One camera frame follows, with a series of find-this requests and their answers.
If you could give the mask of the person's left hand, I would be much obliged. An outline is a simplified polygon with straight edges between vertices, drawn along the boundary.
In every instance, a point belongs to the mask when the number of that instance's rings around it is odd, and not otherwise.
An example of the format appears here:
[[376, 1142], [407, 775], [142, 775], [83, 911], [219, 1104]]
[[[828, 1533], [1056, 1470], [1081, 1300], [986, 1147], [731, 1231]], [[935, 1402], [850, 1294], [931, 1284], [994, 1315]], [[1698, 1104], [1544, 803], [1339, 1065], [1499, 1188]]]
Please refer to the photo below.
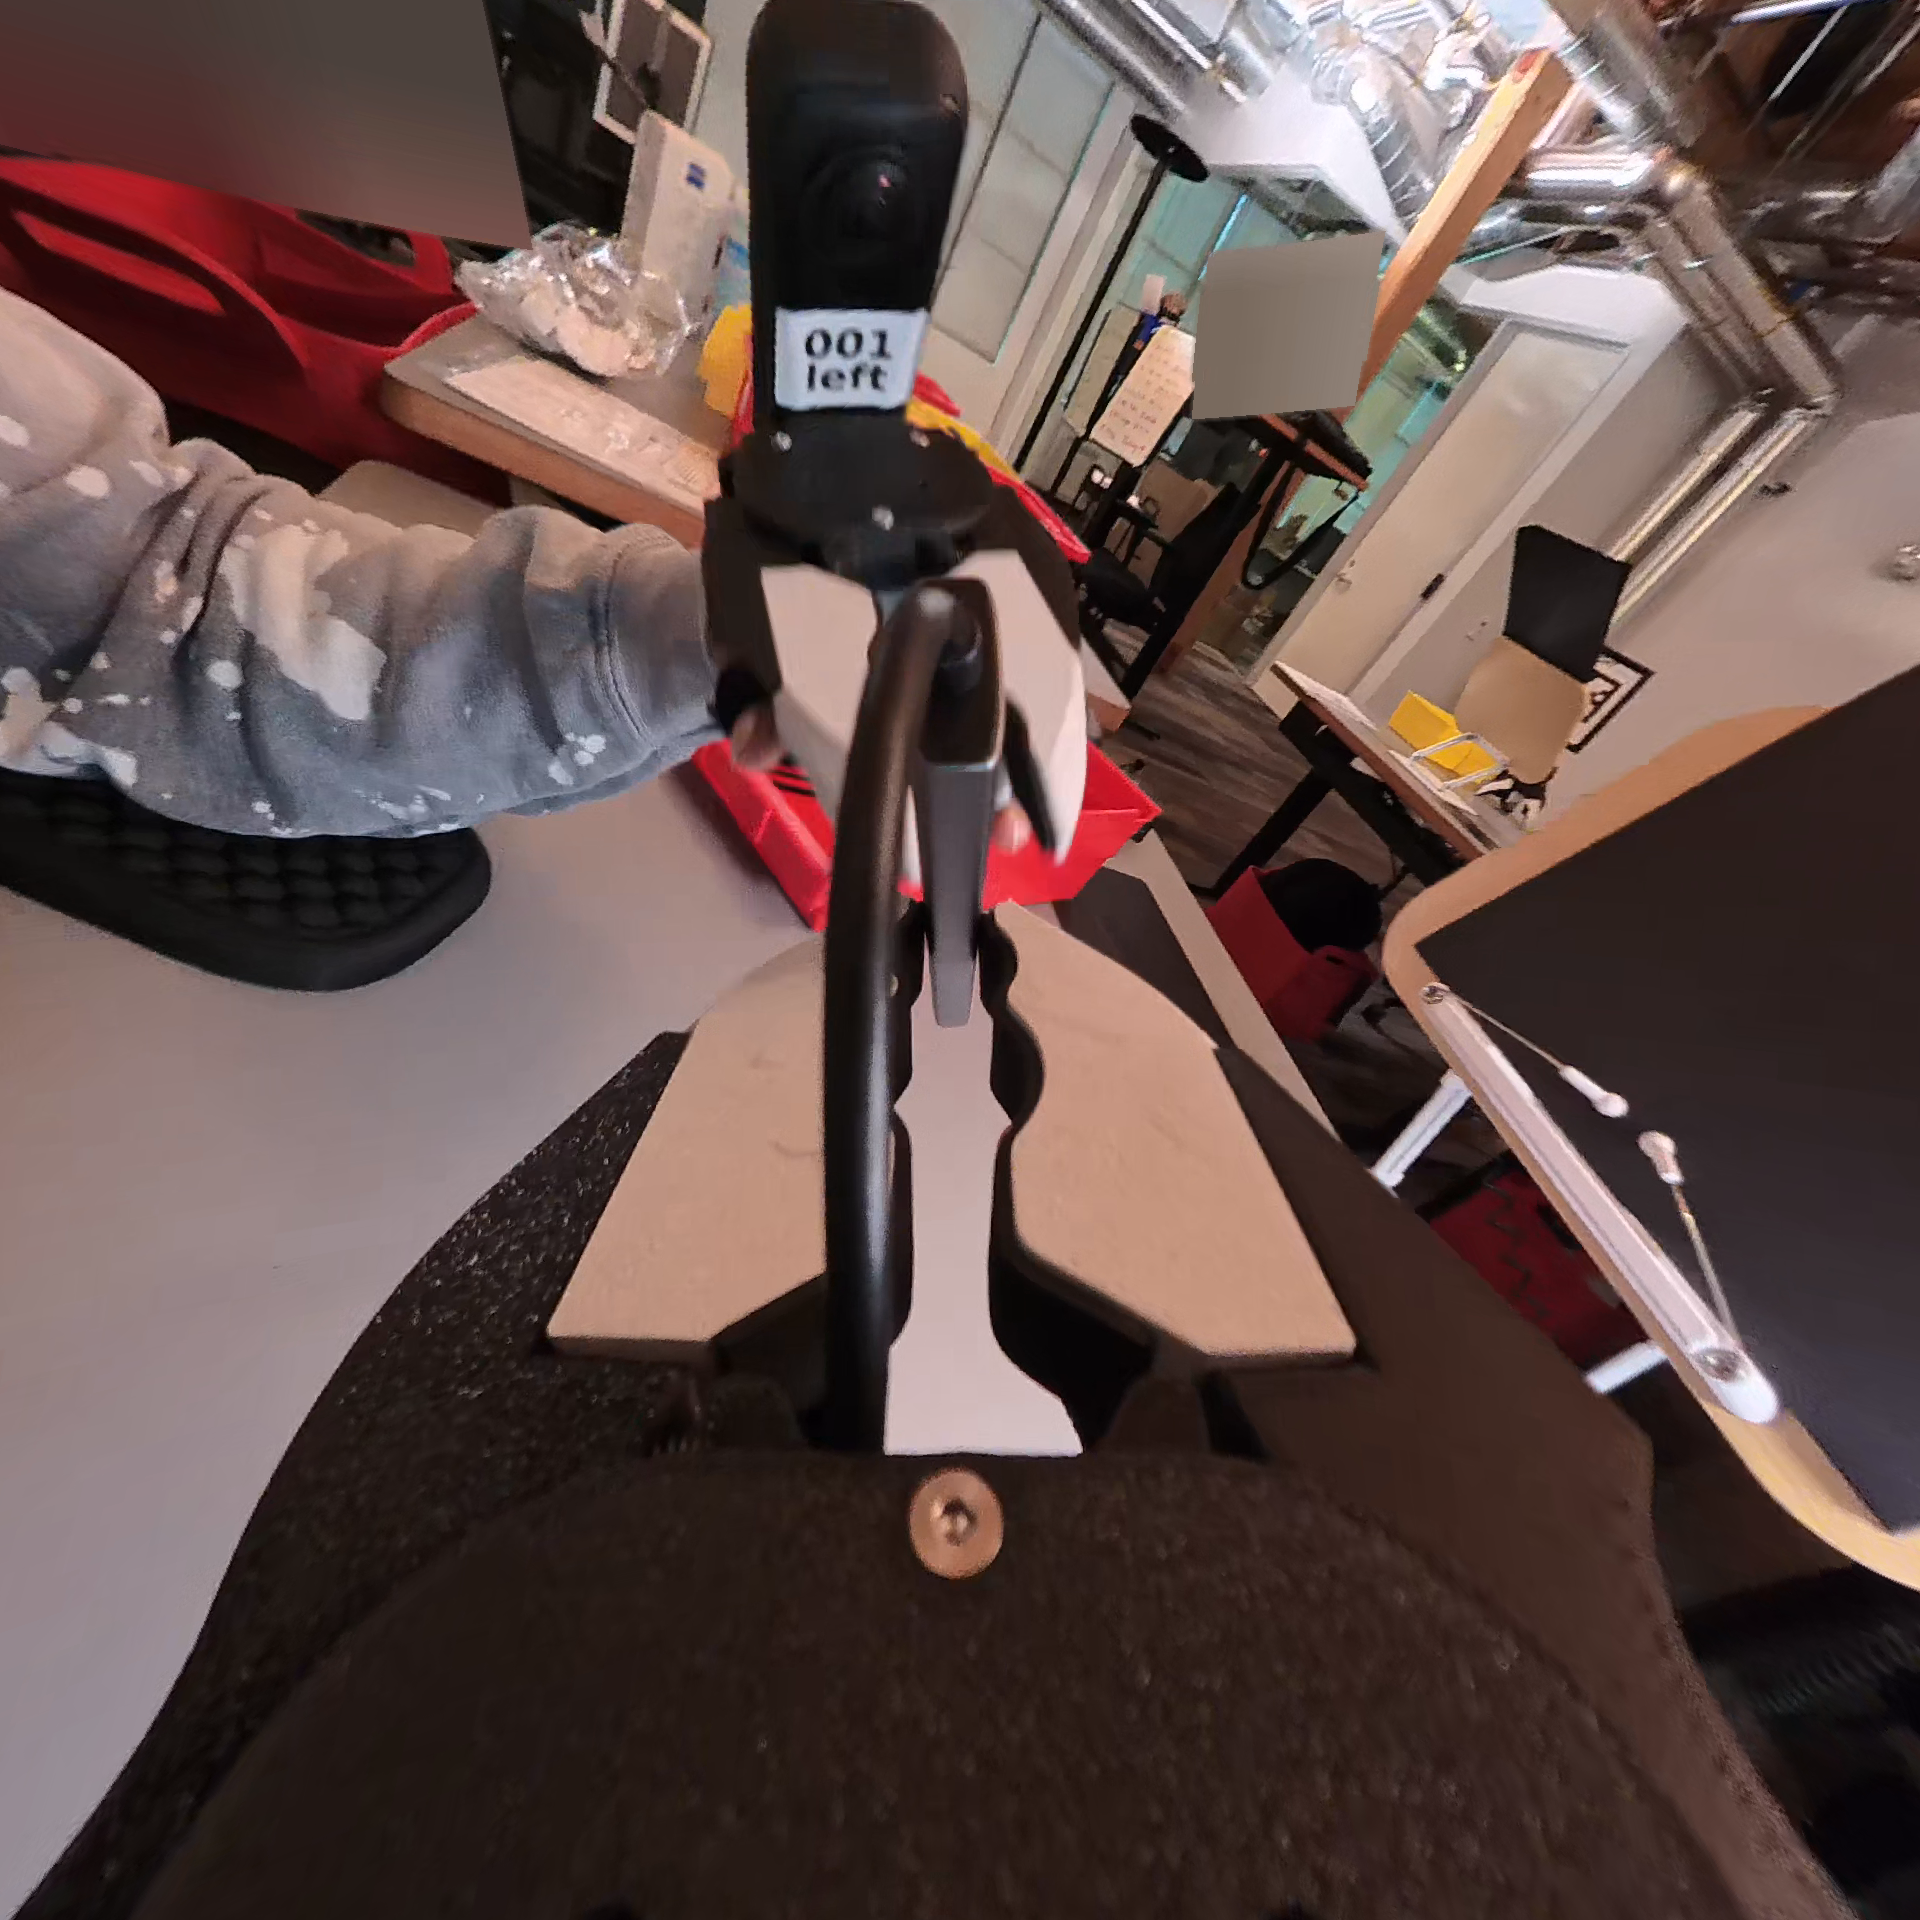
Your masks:
[[[776, 710], [765, 702], [745, 708], [728, 730], [728, 754], [734, 768], [754, 775], [773, 775], [785, 762]], [[1035, 827], [1024, 806], [1004, 787], [992, 827], [992, 849], [1017, 854], [1035, 842]]]

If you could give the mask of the black honeycomb wrist pad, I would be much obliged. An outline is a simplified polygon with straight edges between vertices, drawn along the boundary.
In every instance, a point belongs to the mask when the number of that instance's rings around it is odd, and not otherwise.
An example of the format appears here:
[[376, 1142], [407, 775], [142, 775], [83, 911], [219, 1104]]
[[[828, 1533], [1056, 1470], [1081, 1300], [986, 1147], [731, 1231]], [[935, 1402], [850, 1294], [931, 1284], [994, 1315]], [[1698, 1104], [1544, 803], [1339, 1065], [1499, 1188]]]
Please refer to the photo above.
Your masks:
[[492, 892], [477, 831], [254, 838], [102, 780], [2, 775], [2, 889], [241, 985], [349, 995], [423, 961]]

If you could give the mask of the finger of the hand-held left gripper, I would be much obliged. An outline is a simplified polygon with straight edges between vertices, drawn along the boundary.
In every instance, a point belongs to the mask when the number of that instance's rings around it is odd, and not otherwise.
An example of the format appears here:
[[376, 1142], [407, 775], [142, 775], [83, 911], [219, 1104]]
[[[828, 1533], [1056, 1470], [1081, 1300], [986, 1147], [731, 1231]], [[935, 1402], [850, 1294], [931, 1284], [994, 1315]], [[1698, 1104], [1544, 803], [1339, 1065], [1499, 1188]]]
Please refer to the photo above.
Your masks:
[[836, 825], [880, 608], [866, 586], [809, 564], [765, 568], [759, 588], [780, 680], [780, 749]]
[[1067, 862], [1088, 787], [1088, 691], [1081, 637], [1058, 621], [1011, 548], [973, 557], [986, 588], [1002, 695], [998, 796], [1016, 803], [1056, 866]]

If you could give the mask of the person's left forearm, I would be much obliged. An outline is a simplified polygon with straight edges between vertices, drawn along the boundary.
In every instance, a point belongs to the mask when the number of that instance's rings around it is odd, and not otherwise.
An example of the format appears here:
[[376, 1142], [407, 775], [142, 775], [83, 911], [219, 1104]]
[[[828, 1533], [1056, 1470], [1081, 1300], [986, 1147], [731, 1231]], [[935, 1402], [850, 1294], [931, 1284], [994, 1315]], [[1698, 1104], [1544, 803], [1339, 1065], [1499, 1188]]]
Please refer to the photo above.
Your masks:
[[2, 769], [194, 830], [419, 838], [715, 741], [701, 564], [547, 509], [398, 529], [172, 444], [157, 392], [2, 295]]

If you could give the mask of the yellow plastic bin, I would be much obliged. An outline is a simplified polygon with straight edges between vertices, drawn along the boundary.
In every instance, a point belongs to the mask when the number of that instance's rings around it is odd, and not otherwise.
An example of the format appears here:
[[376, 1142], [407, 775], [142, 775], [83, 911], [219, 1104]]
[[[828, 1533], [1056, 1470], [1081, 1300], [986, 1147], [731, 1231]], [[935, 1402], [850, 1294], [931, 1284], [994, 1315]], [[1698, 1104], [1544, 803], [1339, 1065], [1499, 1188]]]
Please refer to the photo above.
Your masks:
[[1482, 734], [1468, 733], [1453, 710], [1424, 695], [1401, 695], [1385, 726], [1401, 743], [1406, 762], [1424, 768], [1440, 787], [1482, 787], [1507, 769], [1507, 760]]

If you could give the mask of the wooden side table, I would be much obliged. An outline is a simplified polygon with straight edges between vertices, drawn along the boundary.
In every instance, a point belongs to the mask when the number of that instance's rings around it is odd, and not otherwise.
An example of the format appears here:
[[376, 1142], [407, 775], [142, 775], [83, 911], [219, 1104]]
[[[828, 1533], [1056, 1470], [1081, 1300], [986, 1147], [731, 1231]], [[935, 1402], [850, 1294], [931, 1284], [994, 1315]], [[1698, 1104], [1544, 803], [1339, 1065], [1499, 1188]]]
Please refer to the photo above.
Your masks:
[[[391, 421], [419, 437], [464, 453], [508, 476], [514, 484], [539, 488], [568, 509], [603, 515], [604, 522], [651, 525], [688, 548], [699, 545], [708, 502], [687, 502], [682, 496], [642, 488], [608, 468], [568, 453], [542, 434], [516, 428], [516, 421], [452, 392], [446, 384], [452, 374], [484, 367], [510, 353], [545, 360], [542, 353], [520, 348], [480, 317], [449, 320], [443, 330], [433, 334], [422, 332], [404, 353], [398, 353], [387, 365], [380, 376], [380, 409]], [[614, 382], [589, 382], [677, 428], [682, 434], [715, 452], [715, 457], [728, 446], [728, 418], [705, 406], [699, 382], [687, 374], [637, 374]]]

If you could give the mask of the black office chair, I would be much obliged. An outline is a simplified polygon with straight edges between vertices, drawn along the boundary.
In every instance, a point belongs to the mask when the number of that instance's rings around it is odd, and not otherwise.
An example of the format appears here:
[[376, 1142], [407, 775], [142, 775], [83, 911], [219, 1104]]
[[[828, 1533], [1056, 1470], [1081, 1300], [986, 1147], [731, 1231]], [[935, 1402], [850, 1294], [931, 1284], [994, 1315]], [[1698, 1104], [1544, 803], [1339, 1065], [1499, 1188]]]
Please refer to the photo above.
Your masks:
[[[1071, 571], [1081, 637], [1106, 667], [1123, 700], [1131, 702], [1146, 688], [1198, 592], [1213, 580], [1213, 571], [1227, 559], [1237, 536], [1252, 525], [1263, 487], [1267, 479], [1255, 476], [1243, 488], [1213, 495], [1182, 533], [1164, 542], [1160, 559], [1146, 580], [1105, 548]], [[1142, 645], [1135, 660], [1117, 660], [1106, 641], [1110, 625], [1140, 629]]]

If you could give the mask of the crumpled clear plastic bag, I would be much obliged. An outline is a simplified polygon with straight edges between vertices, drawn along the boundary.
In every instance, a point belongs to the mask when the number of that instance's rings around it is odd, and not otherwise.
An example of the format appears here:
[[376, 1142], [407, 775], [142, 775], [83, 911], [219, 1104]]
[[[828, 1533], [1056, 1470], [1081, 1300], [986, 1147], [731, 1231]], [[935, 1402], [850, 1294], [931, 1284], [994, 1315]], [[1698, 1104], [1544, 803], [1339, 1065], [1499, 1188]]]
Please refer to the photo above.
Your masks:
[[453, 284], [504, 337], [593, 382], [670, 374], [697, 330], [681, 286], [645, 268], [637, 244], [577, 225], [464, 257]]

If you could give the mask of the black panel on white stand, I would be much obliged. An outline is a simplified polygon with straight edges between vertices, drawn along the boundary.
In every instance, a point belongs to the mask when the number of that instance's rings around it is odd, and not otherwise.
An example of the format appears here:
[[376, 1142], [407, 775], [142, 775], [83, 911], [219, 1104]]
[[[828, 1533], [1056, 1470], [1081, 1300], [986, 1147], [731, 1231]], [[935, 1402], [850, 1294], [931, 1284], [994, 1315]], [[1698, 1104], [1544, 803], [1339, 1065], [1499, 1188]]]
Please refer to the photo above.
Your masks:
[[1917, 673], [1692, 733], [1385, 974], [1759, 1486], [1917, 1589]]

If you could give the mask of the wooden post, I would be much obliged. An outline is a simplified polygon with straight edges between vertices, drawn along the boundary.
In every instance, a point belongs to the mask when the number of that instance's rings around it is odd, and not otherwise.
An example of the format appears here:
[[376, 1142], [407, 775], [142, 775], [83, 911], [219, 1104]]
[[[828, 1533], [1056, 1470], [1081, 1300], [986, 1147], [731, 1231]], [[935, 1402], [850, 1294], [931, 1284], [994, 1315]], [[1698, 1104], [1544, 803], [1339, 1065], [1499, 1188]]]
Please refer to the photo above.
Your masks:
[[1555, 52], [1526, 52], [1494, 89], [1464, 148], [1387, 259], [1363, 351], [1358, 392], [1366, 392], [1406, 326], [1462, 257], [1468, 232], [1518, 176], [1540, 132], [1555, 116], [1572, 79]]

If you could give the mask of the small black panel stand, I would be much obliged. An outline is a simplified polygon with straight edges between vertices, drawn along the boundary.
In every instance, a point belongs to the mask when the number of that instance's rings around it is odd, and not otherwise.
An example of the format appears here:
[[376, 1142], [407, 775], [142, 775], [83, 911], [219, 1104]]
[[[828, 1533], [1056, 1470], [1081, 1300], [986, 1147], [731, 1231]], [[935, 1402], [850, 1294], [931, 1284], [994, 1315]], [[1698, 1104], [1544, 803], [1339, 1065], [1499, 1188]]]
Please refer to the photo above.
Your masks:
[[1499, 760], [1479, 795], [1540, 814], [1586, 715], [1588, 685], [1632, 564], [1543, 525], [1524, 525], [1499, 637], [1466, 676], [1456, 715]]

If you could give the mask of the flip chart whiteboard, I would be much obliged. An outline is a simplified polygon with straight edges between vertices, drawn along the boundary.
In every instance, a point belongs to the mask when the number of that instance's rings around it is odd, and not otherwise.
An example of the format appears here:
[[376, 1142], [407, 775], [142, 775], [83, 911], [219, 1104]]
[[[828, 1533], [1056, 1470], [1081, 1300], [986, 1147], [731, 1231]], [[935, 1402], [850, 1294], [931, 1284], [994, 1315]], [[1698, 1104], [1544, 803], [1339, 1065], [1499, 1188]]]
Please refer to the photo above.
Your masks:
[[1146, 468], [1194, 394], [1194, 337], [1160, 325], [1093, 418], [1088, 437], [1116, 465]]

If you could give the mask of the red handled tote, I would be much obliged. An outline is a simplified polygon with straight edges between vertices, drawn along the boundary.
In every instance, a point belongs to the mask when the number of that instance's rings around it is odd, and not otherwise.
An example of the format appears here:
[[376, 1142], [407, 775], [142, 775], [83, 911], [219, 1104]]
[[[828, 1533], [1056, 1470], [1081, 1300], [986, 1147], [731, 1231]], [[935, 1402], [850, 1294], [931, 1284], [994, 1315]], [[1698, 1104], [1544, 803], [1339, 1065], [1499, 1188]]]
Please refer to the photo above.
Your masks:
[[504, 482], [380, 409], [387, 371], [476, 311], [437, 234], [371, 255], [298, 207], [51, 156], [2, 156], [2, 284], [167, 402], [327, 468], [387, 461], [492, 509]]

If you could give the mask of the small framed marker sign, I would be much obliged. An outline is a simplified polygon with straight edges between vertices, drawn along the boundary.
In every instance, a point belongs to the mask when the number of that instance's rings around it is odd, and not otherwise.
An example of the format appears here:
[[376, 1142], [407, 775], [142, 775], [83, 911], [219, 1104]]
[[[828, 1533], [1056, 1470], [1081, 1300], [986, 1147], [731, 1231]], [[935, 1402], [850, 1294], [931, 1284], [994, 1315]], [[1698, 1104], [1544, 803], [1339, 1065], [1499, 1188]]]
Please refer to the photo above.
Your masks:
[[1651, 677], [1651, 667], [1619, 653], [1615, 645], [1603, 645], [1597, 656], [1594, 673], [1586, 680], [1582, 712], [1570, 734], [1565, 754], [1576, 756], [1588, 752], [1597, 734], [1634, 702]]

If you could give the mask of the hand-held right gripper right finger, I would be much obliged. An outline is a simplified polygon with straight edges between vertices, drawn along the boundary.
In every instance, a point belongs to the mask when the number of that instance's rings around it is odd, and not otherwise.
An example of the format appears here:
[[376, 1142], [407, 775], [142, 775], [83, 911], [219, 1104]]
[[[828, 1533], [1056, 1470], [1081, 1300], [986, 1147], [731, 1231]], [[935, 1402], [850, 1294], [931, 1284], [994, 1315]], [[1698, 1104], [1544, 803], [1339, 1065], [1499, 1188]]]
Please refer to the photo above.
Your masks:
[[1220, 1043], [1028, 908], [979, 934], [992, 1323], [1021, 1369], [1337, 1365], [1358, 1340]]

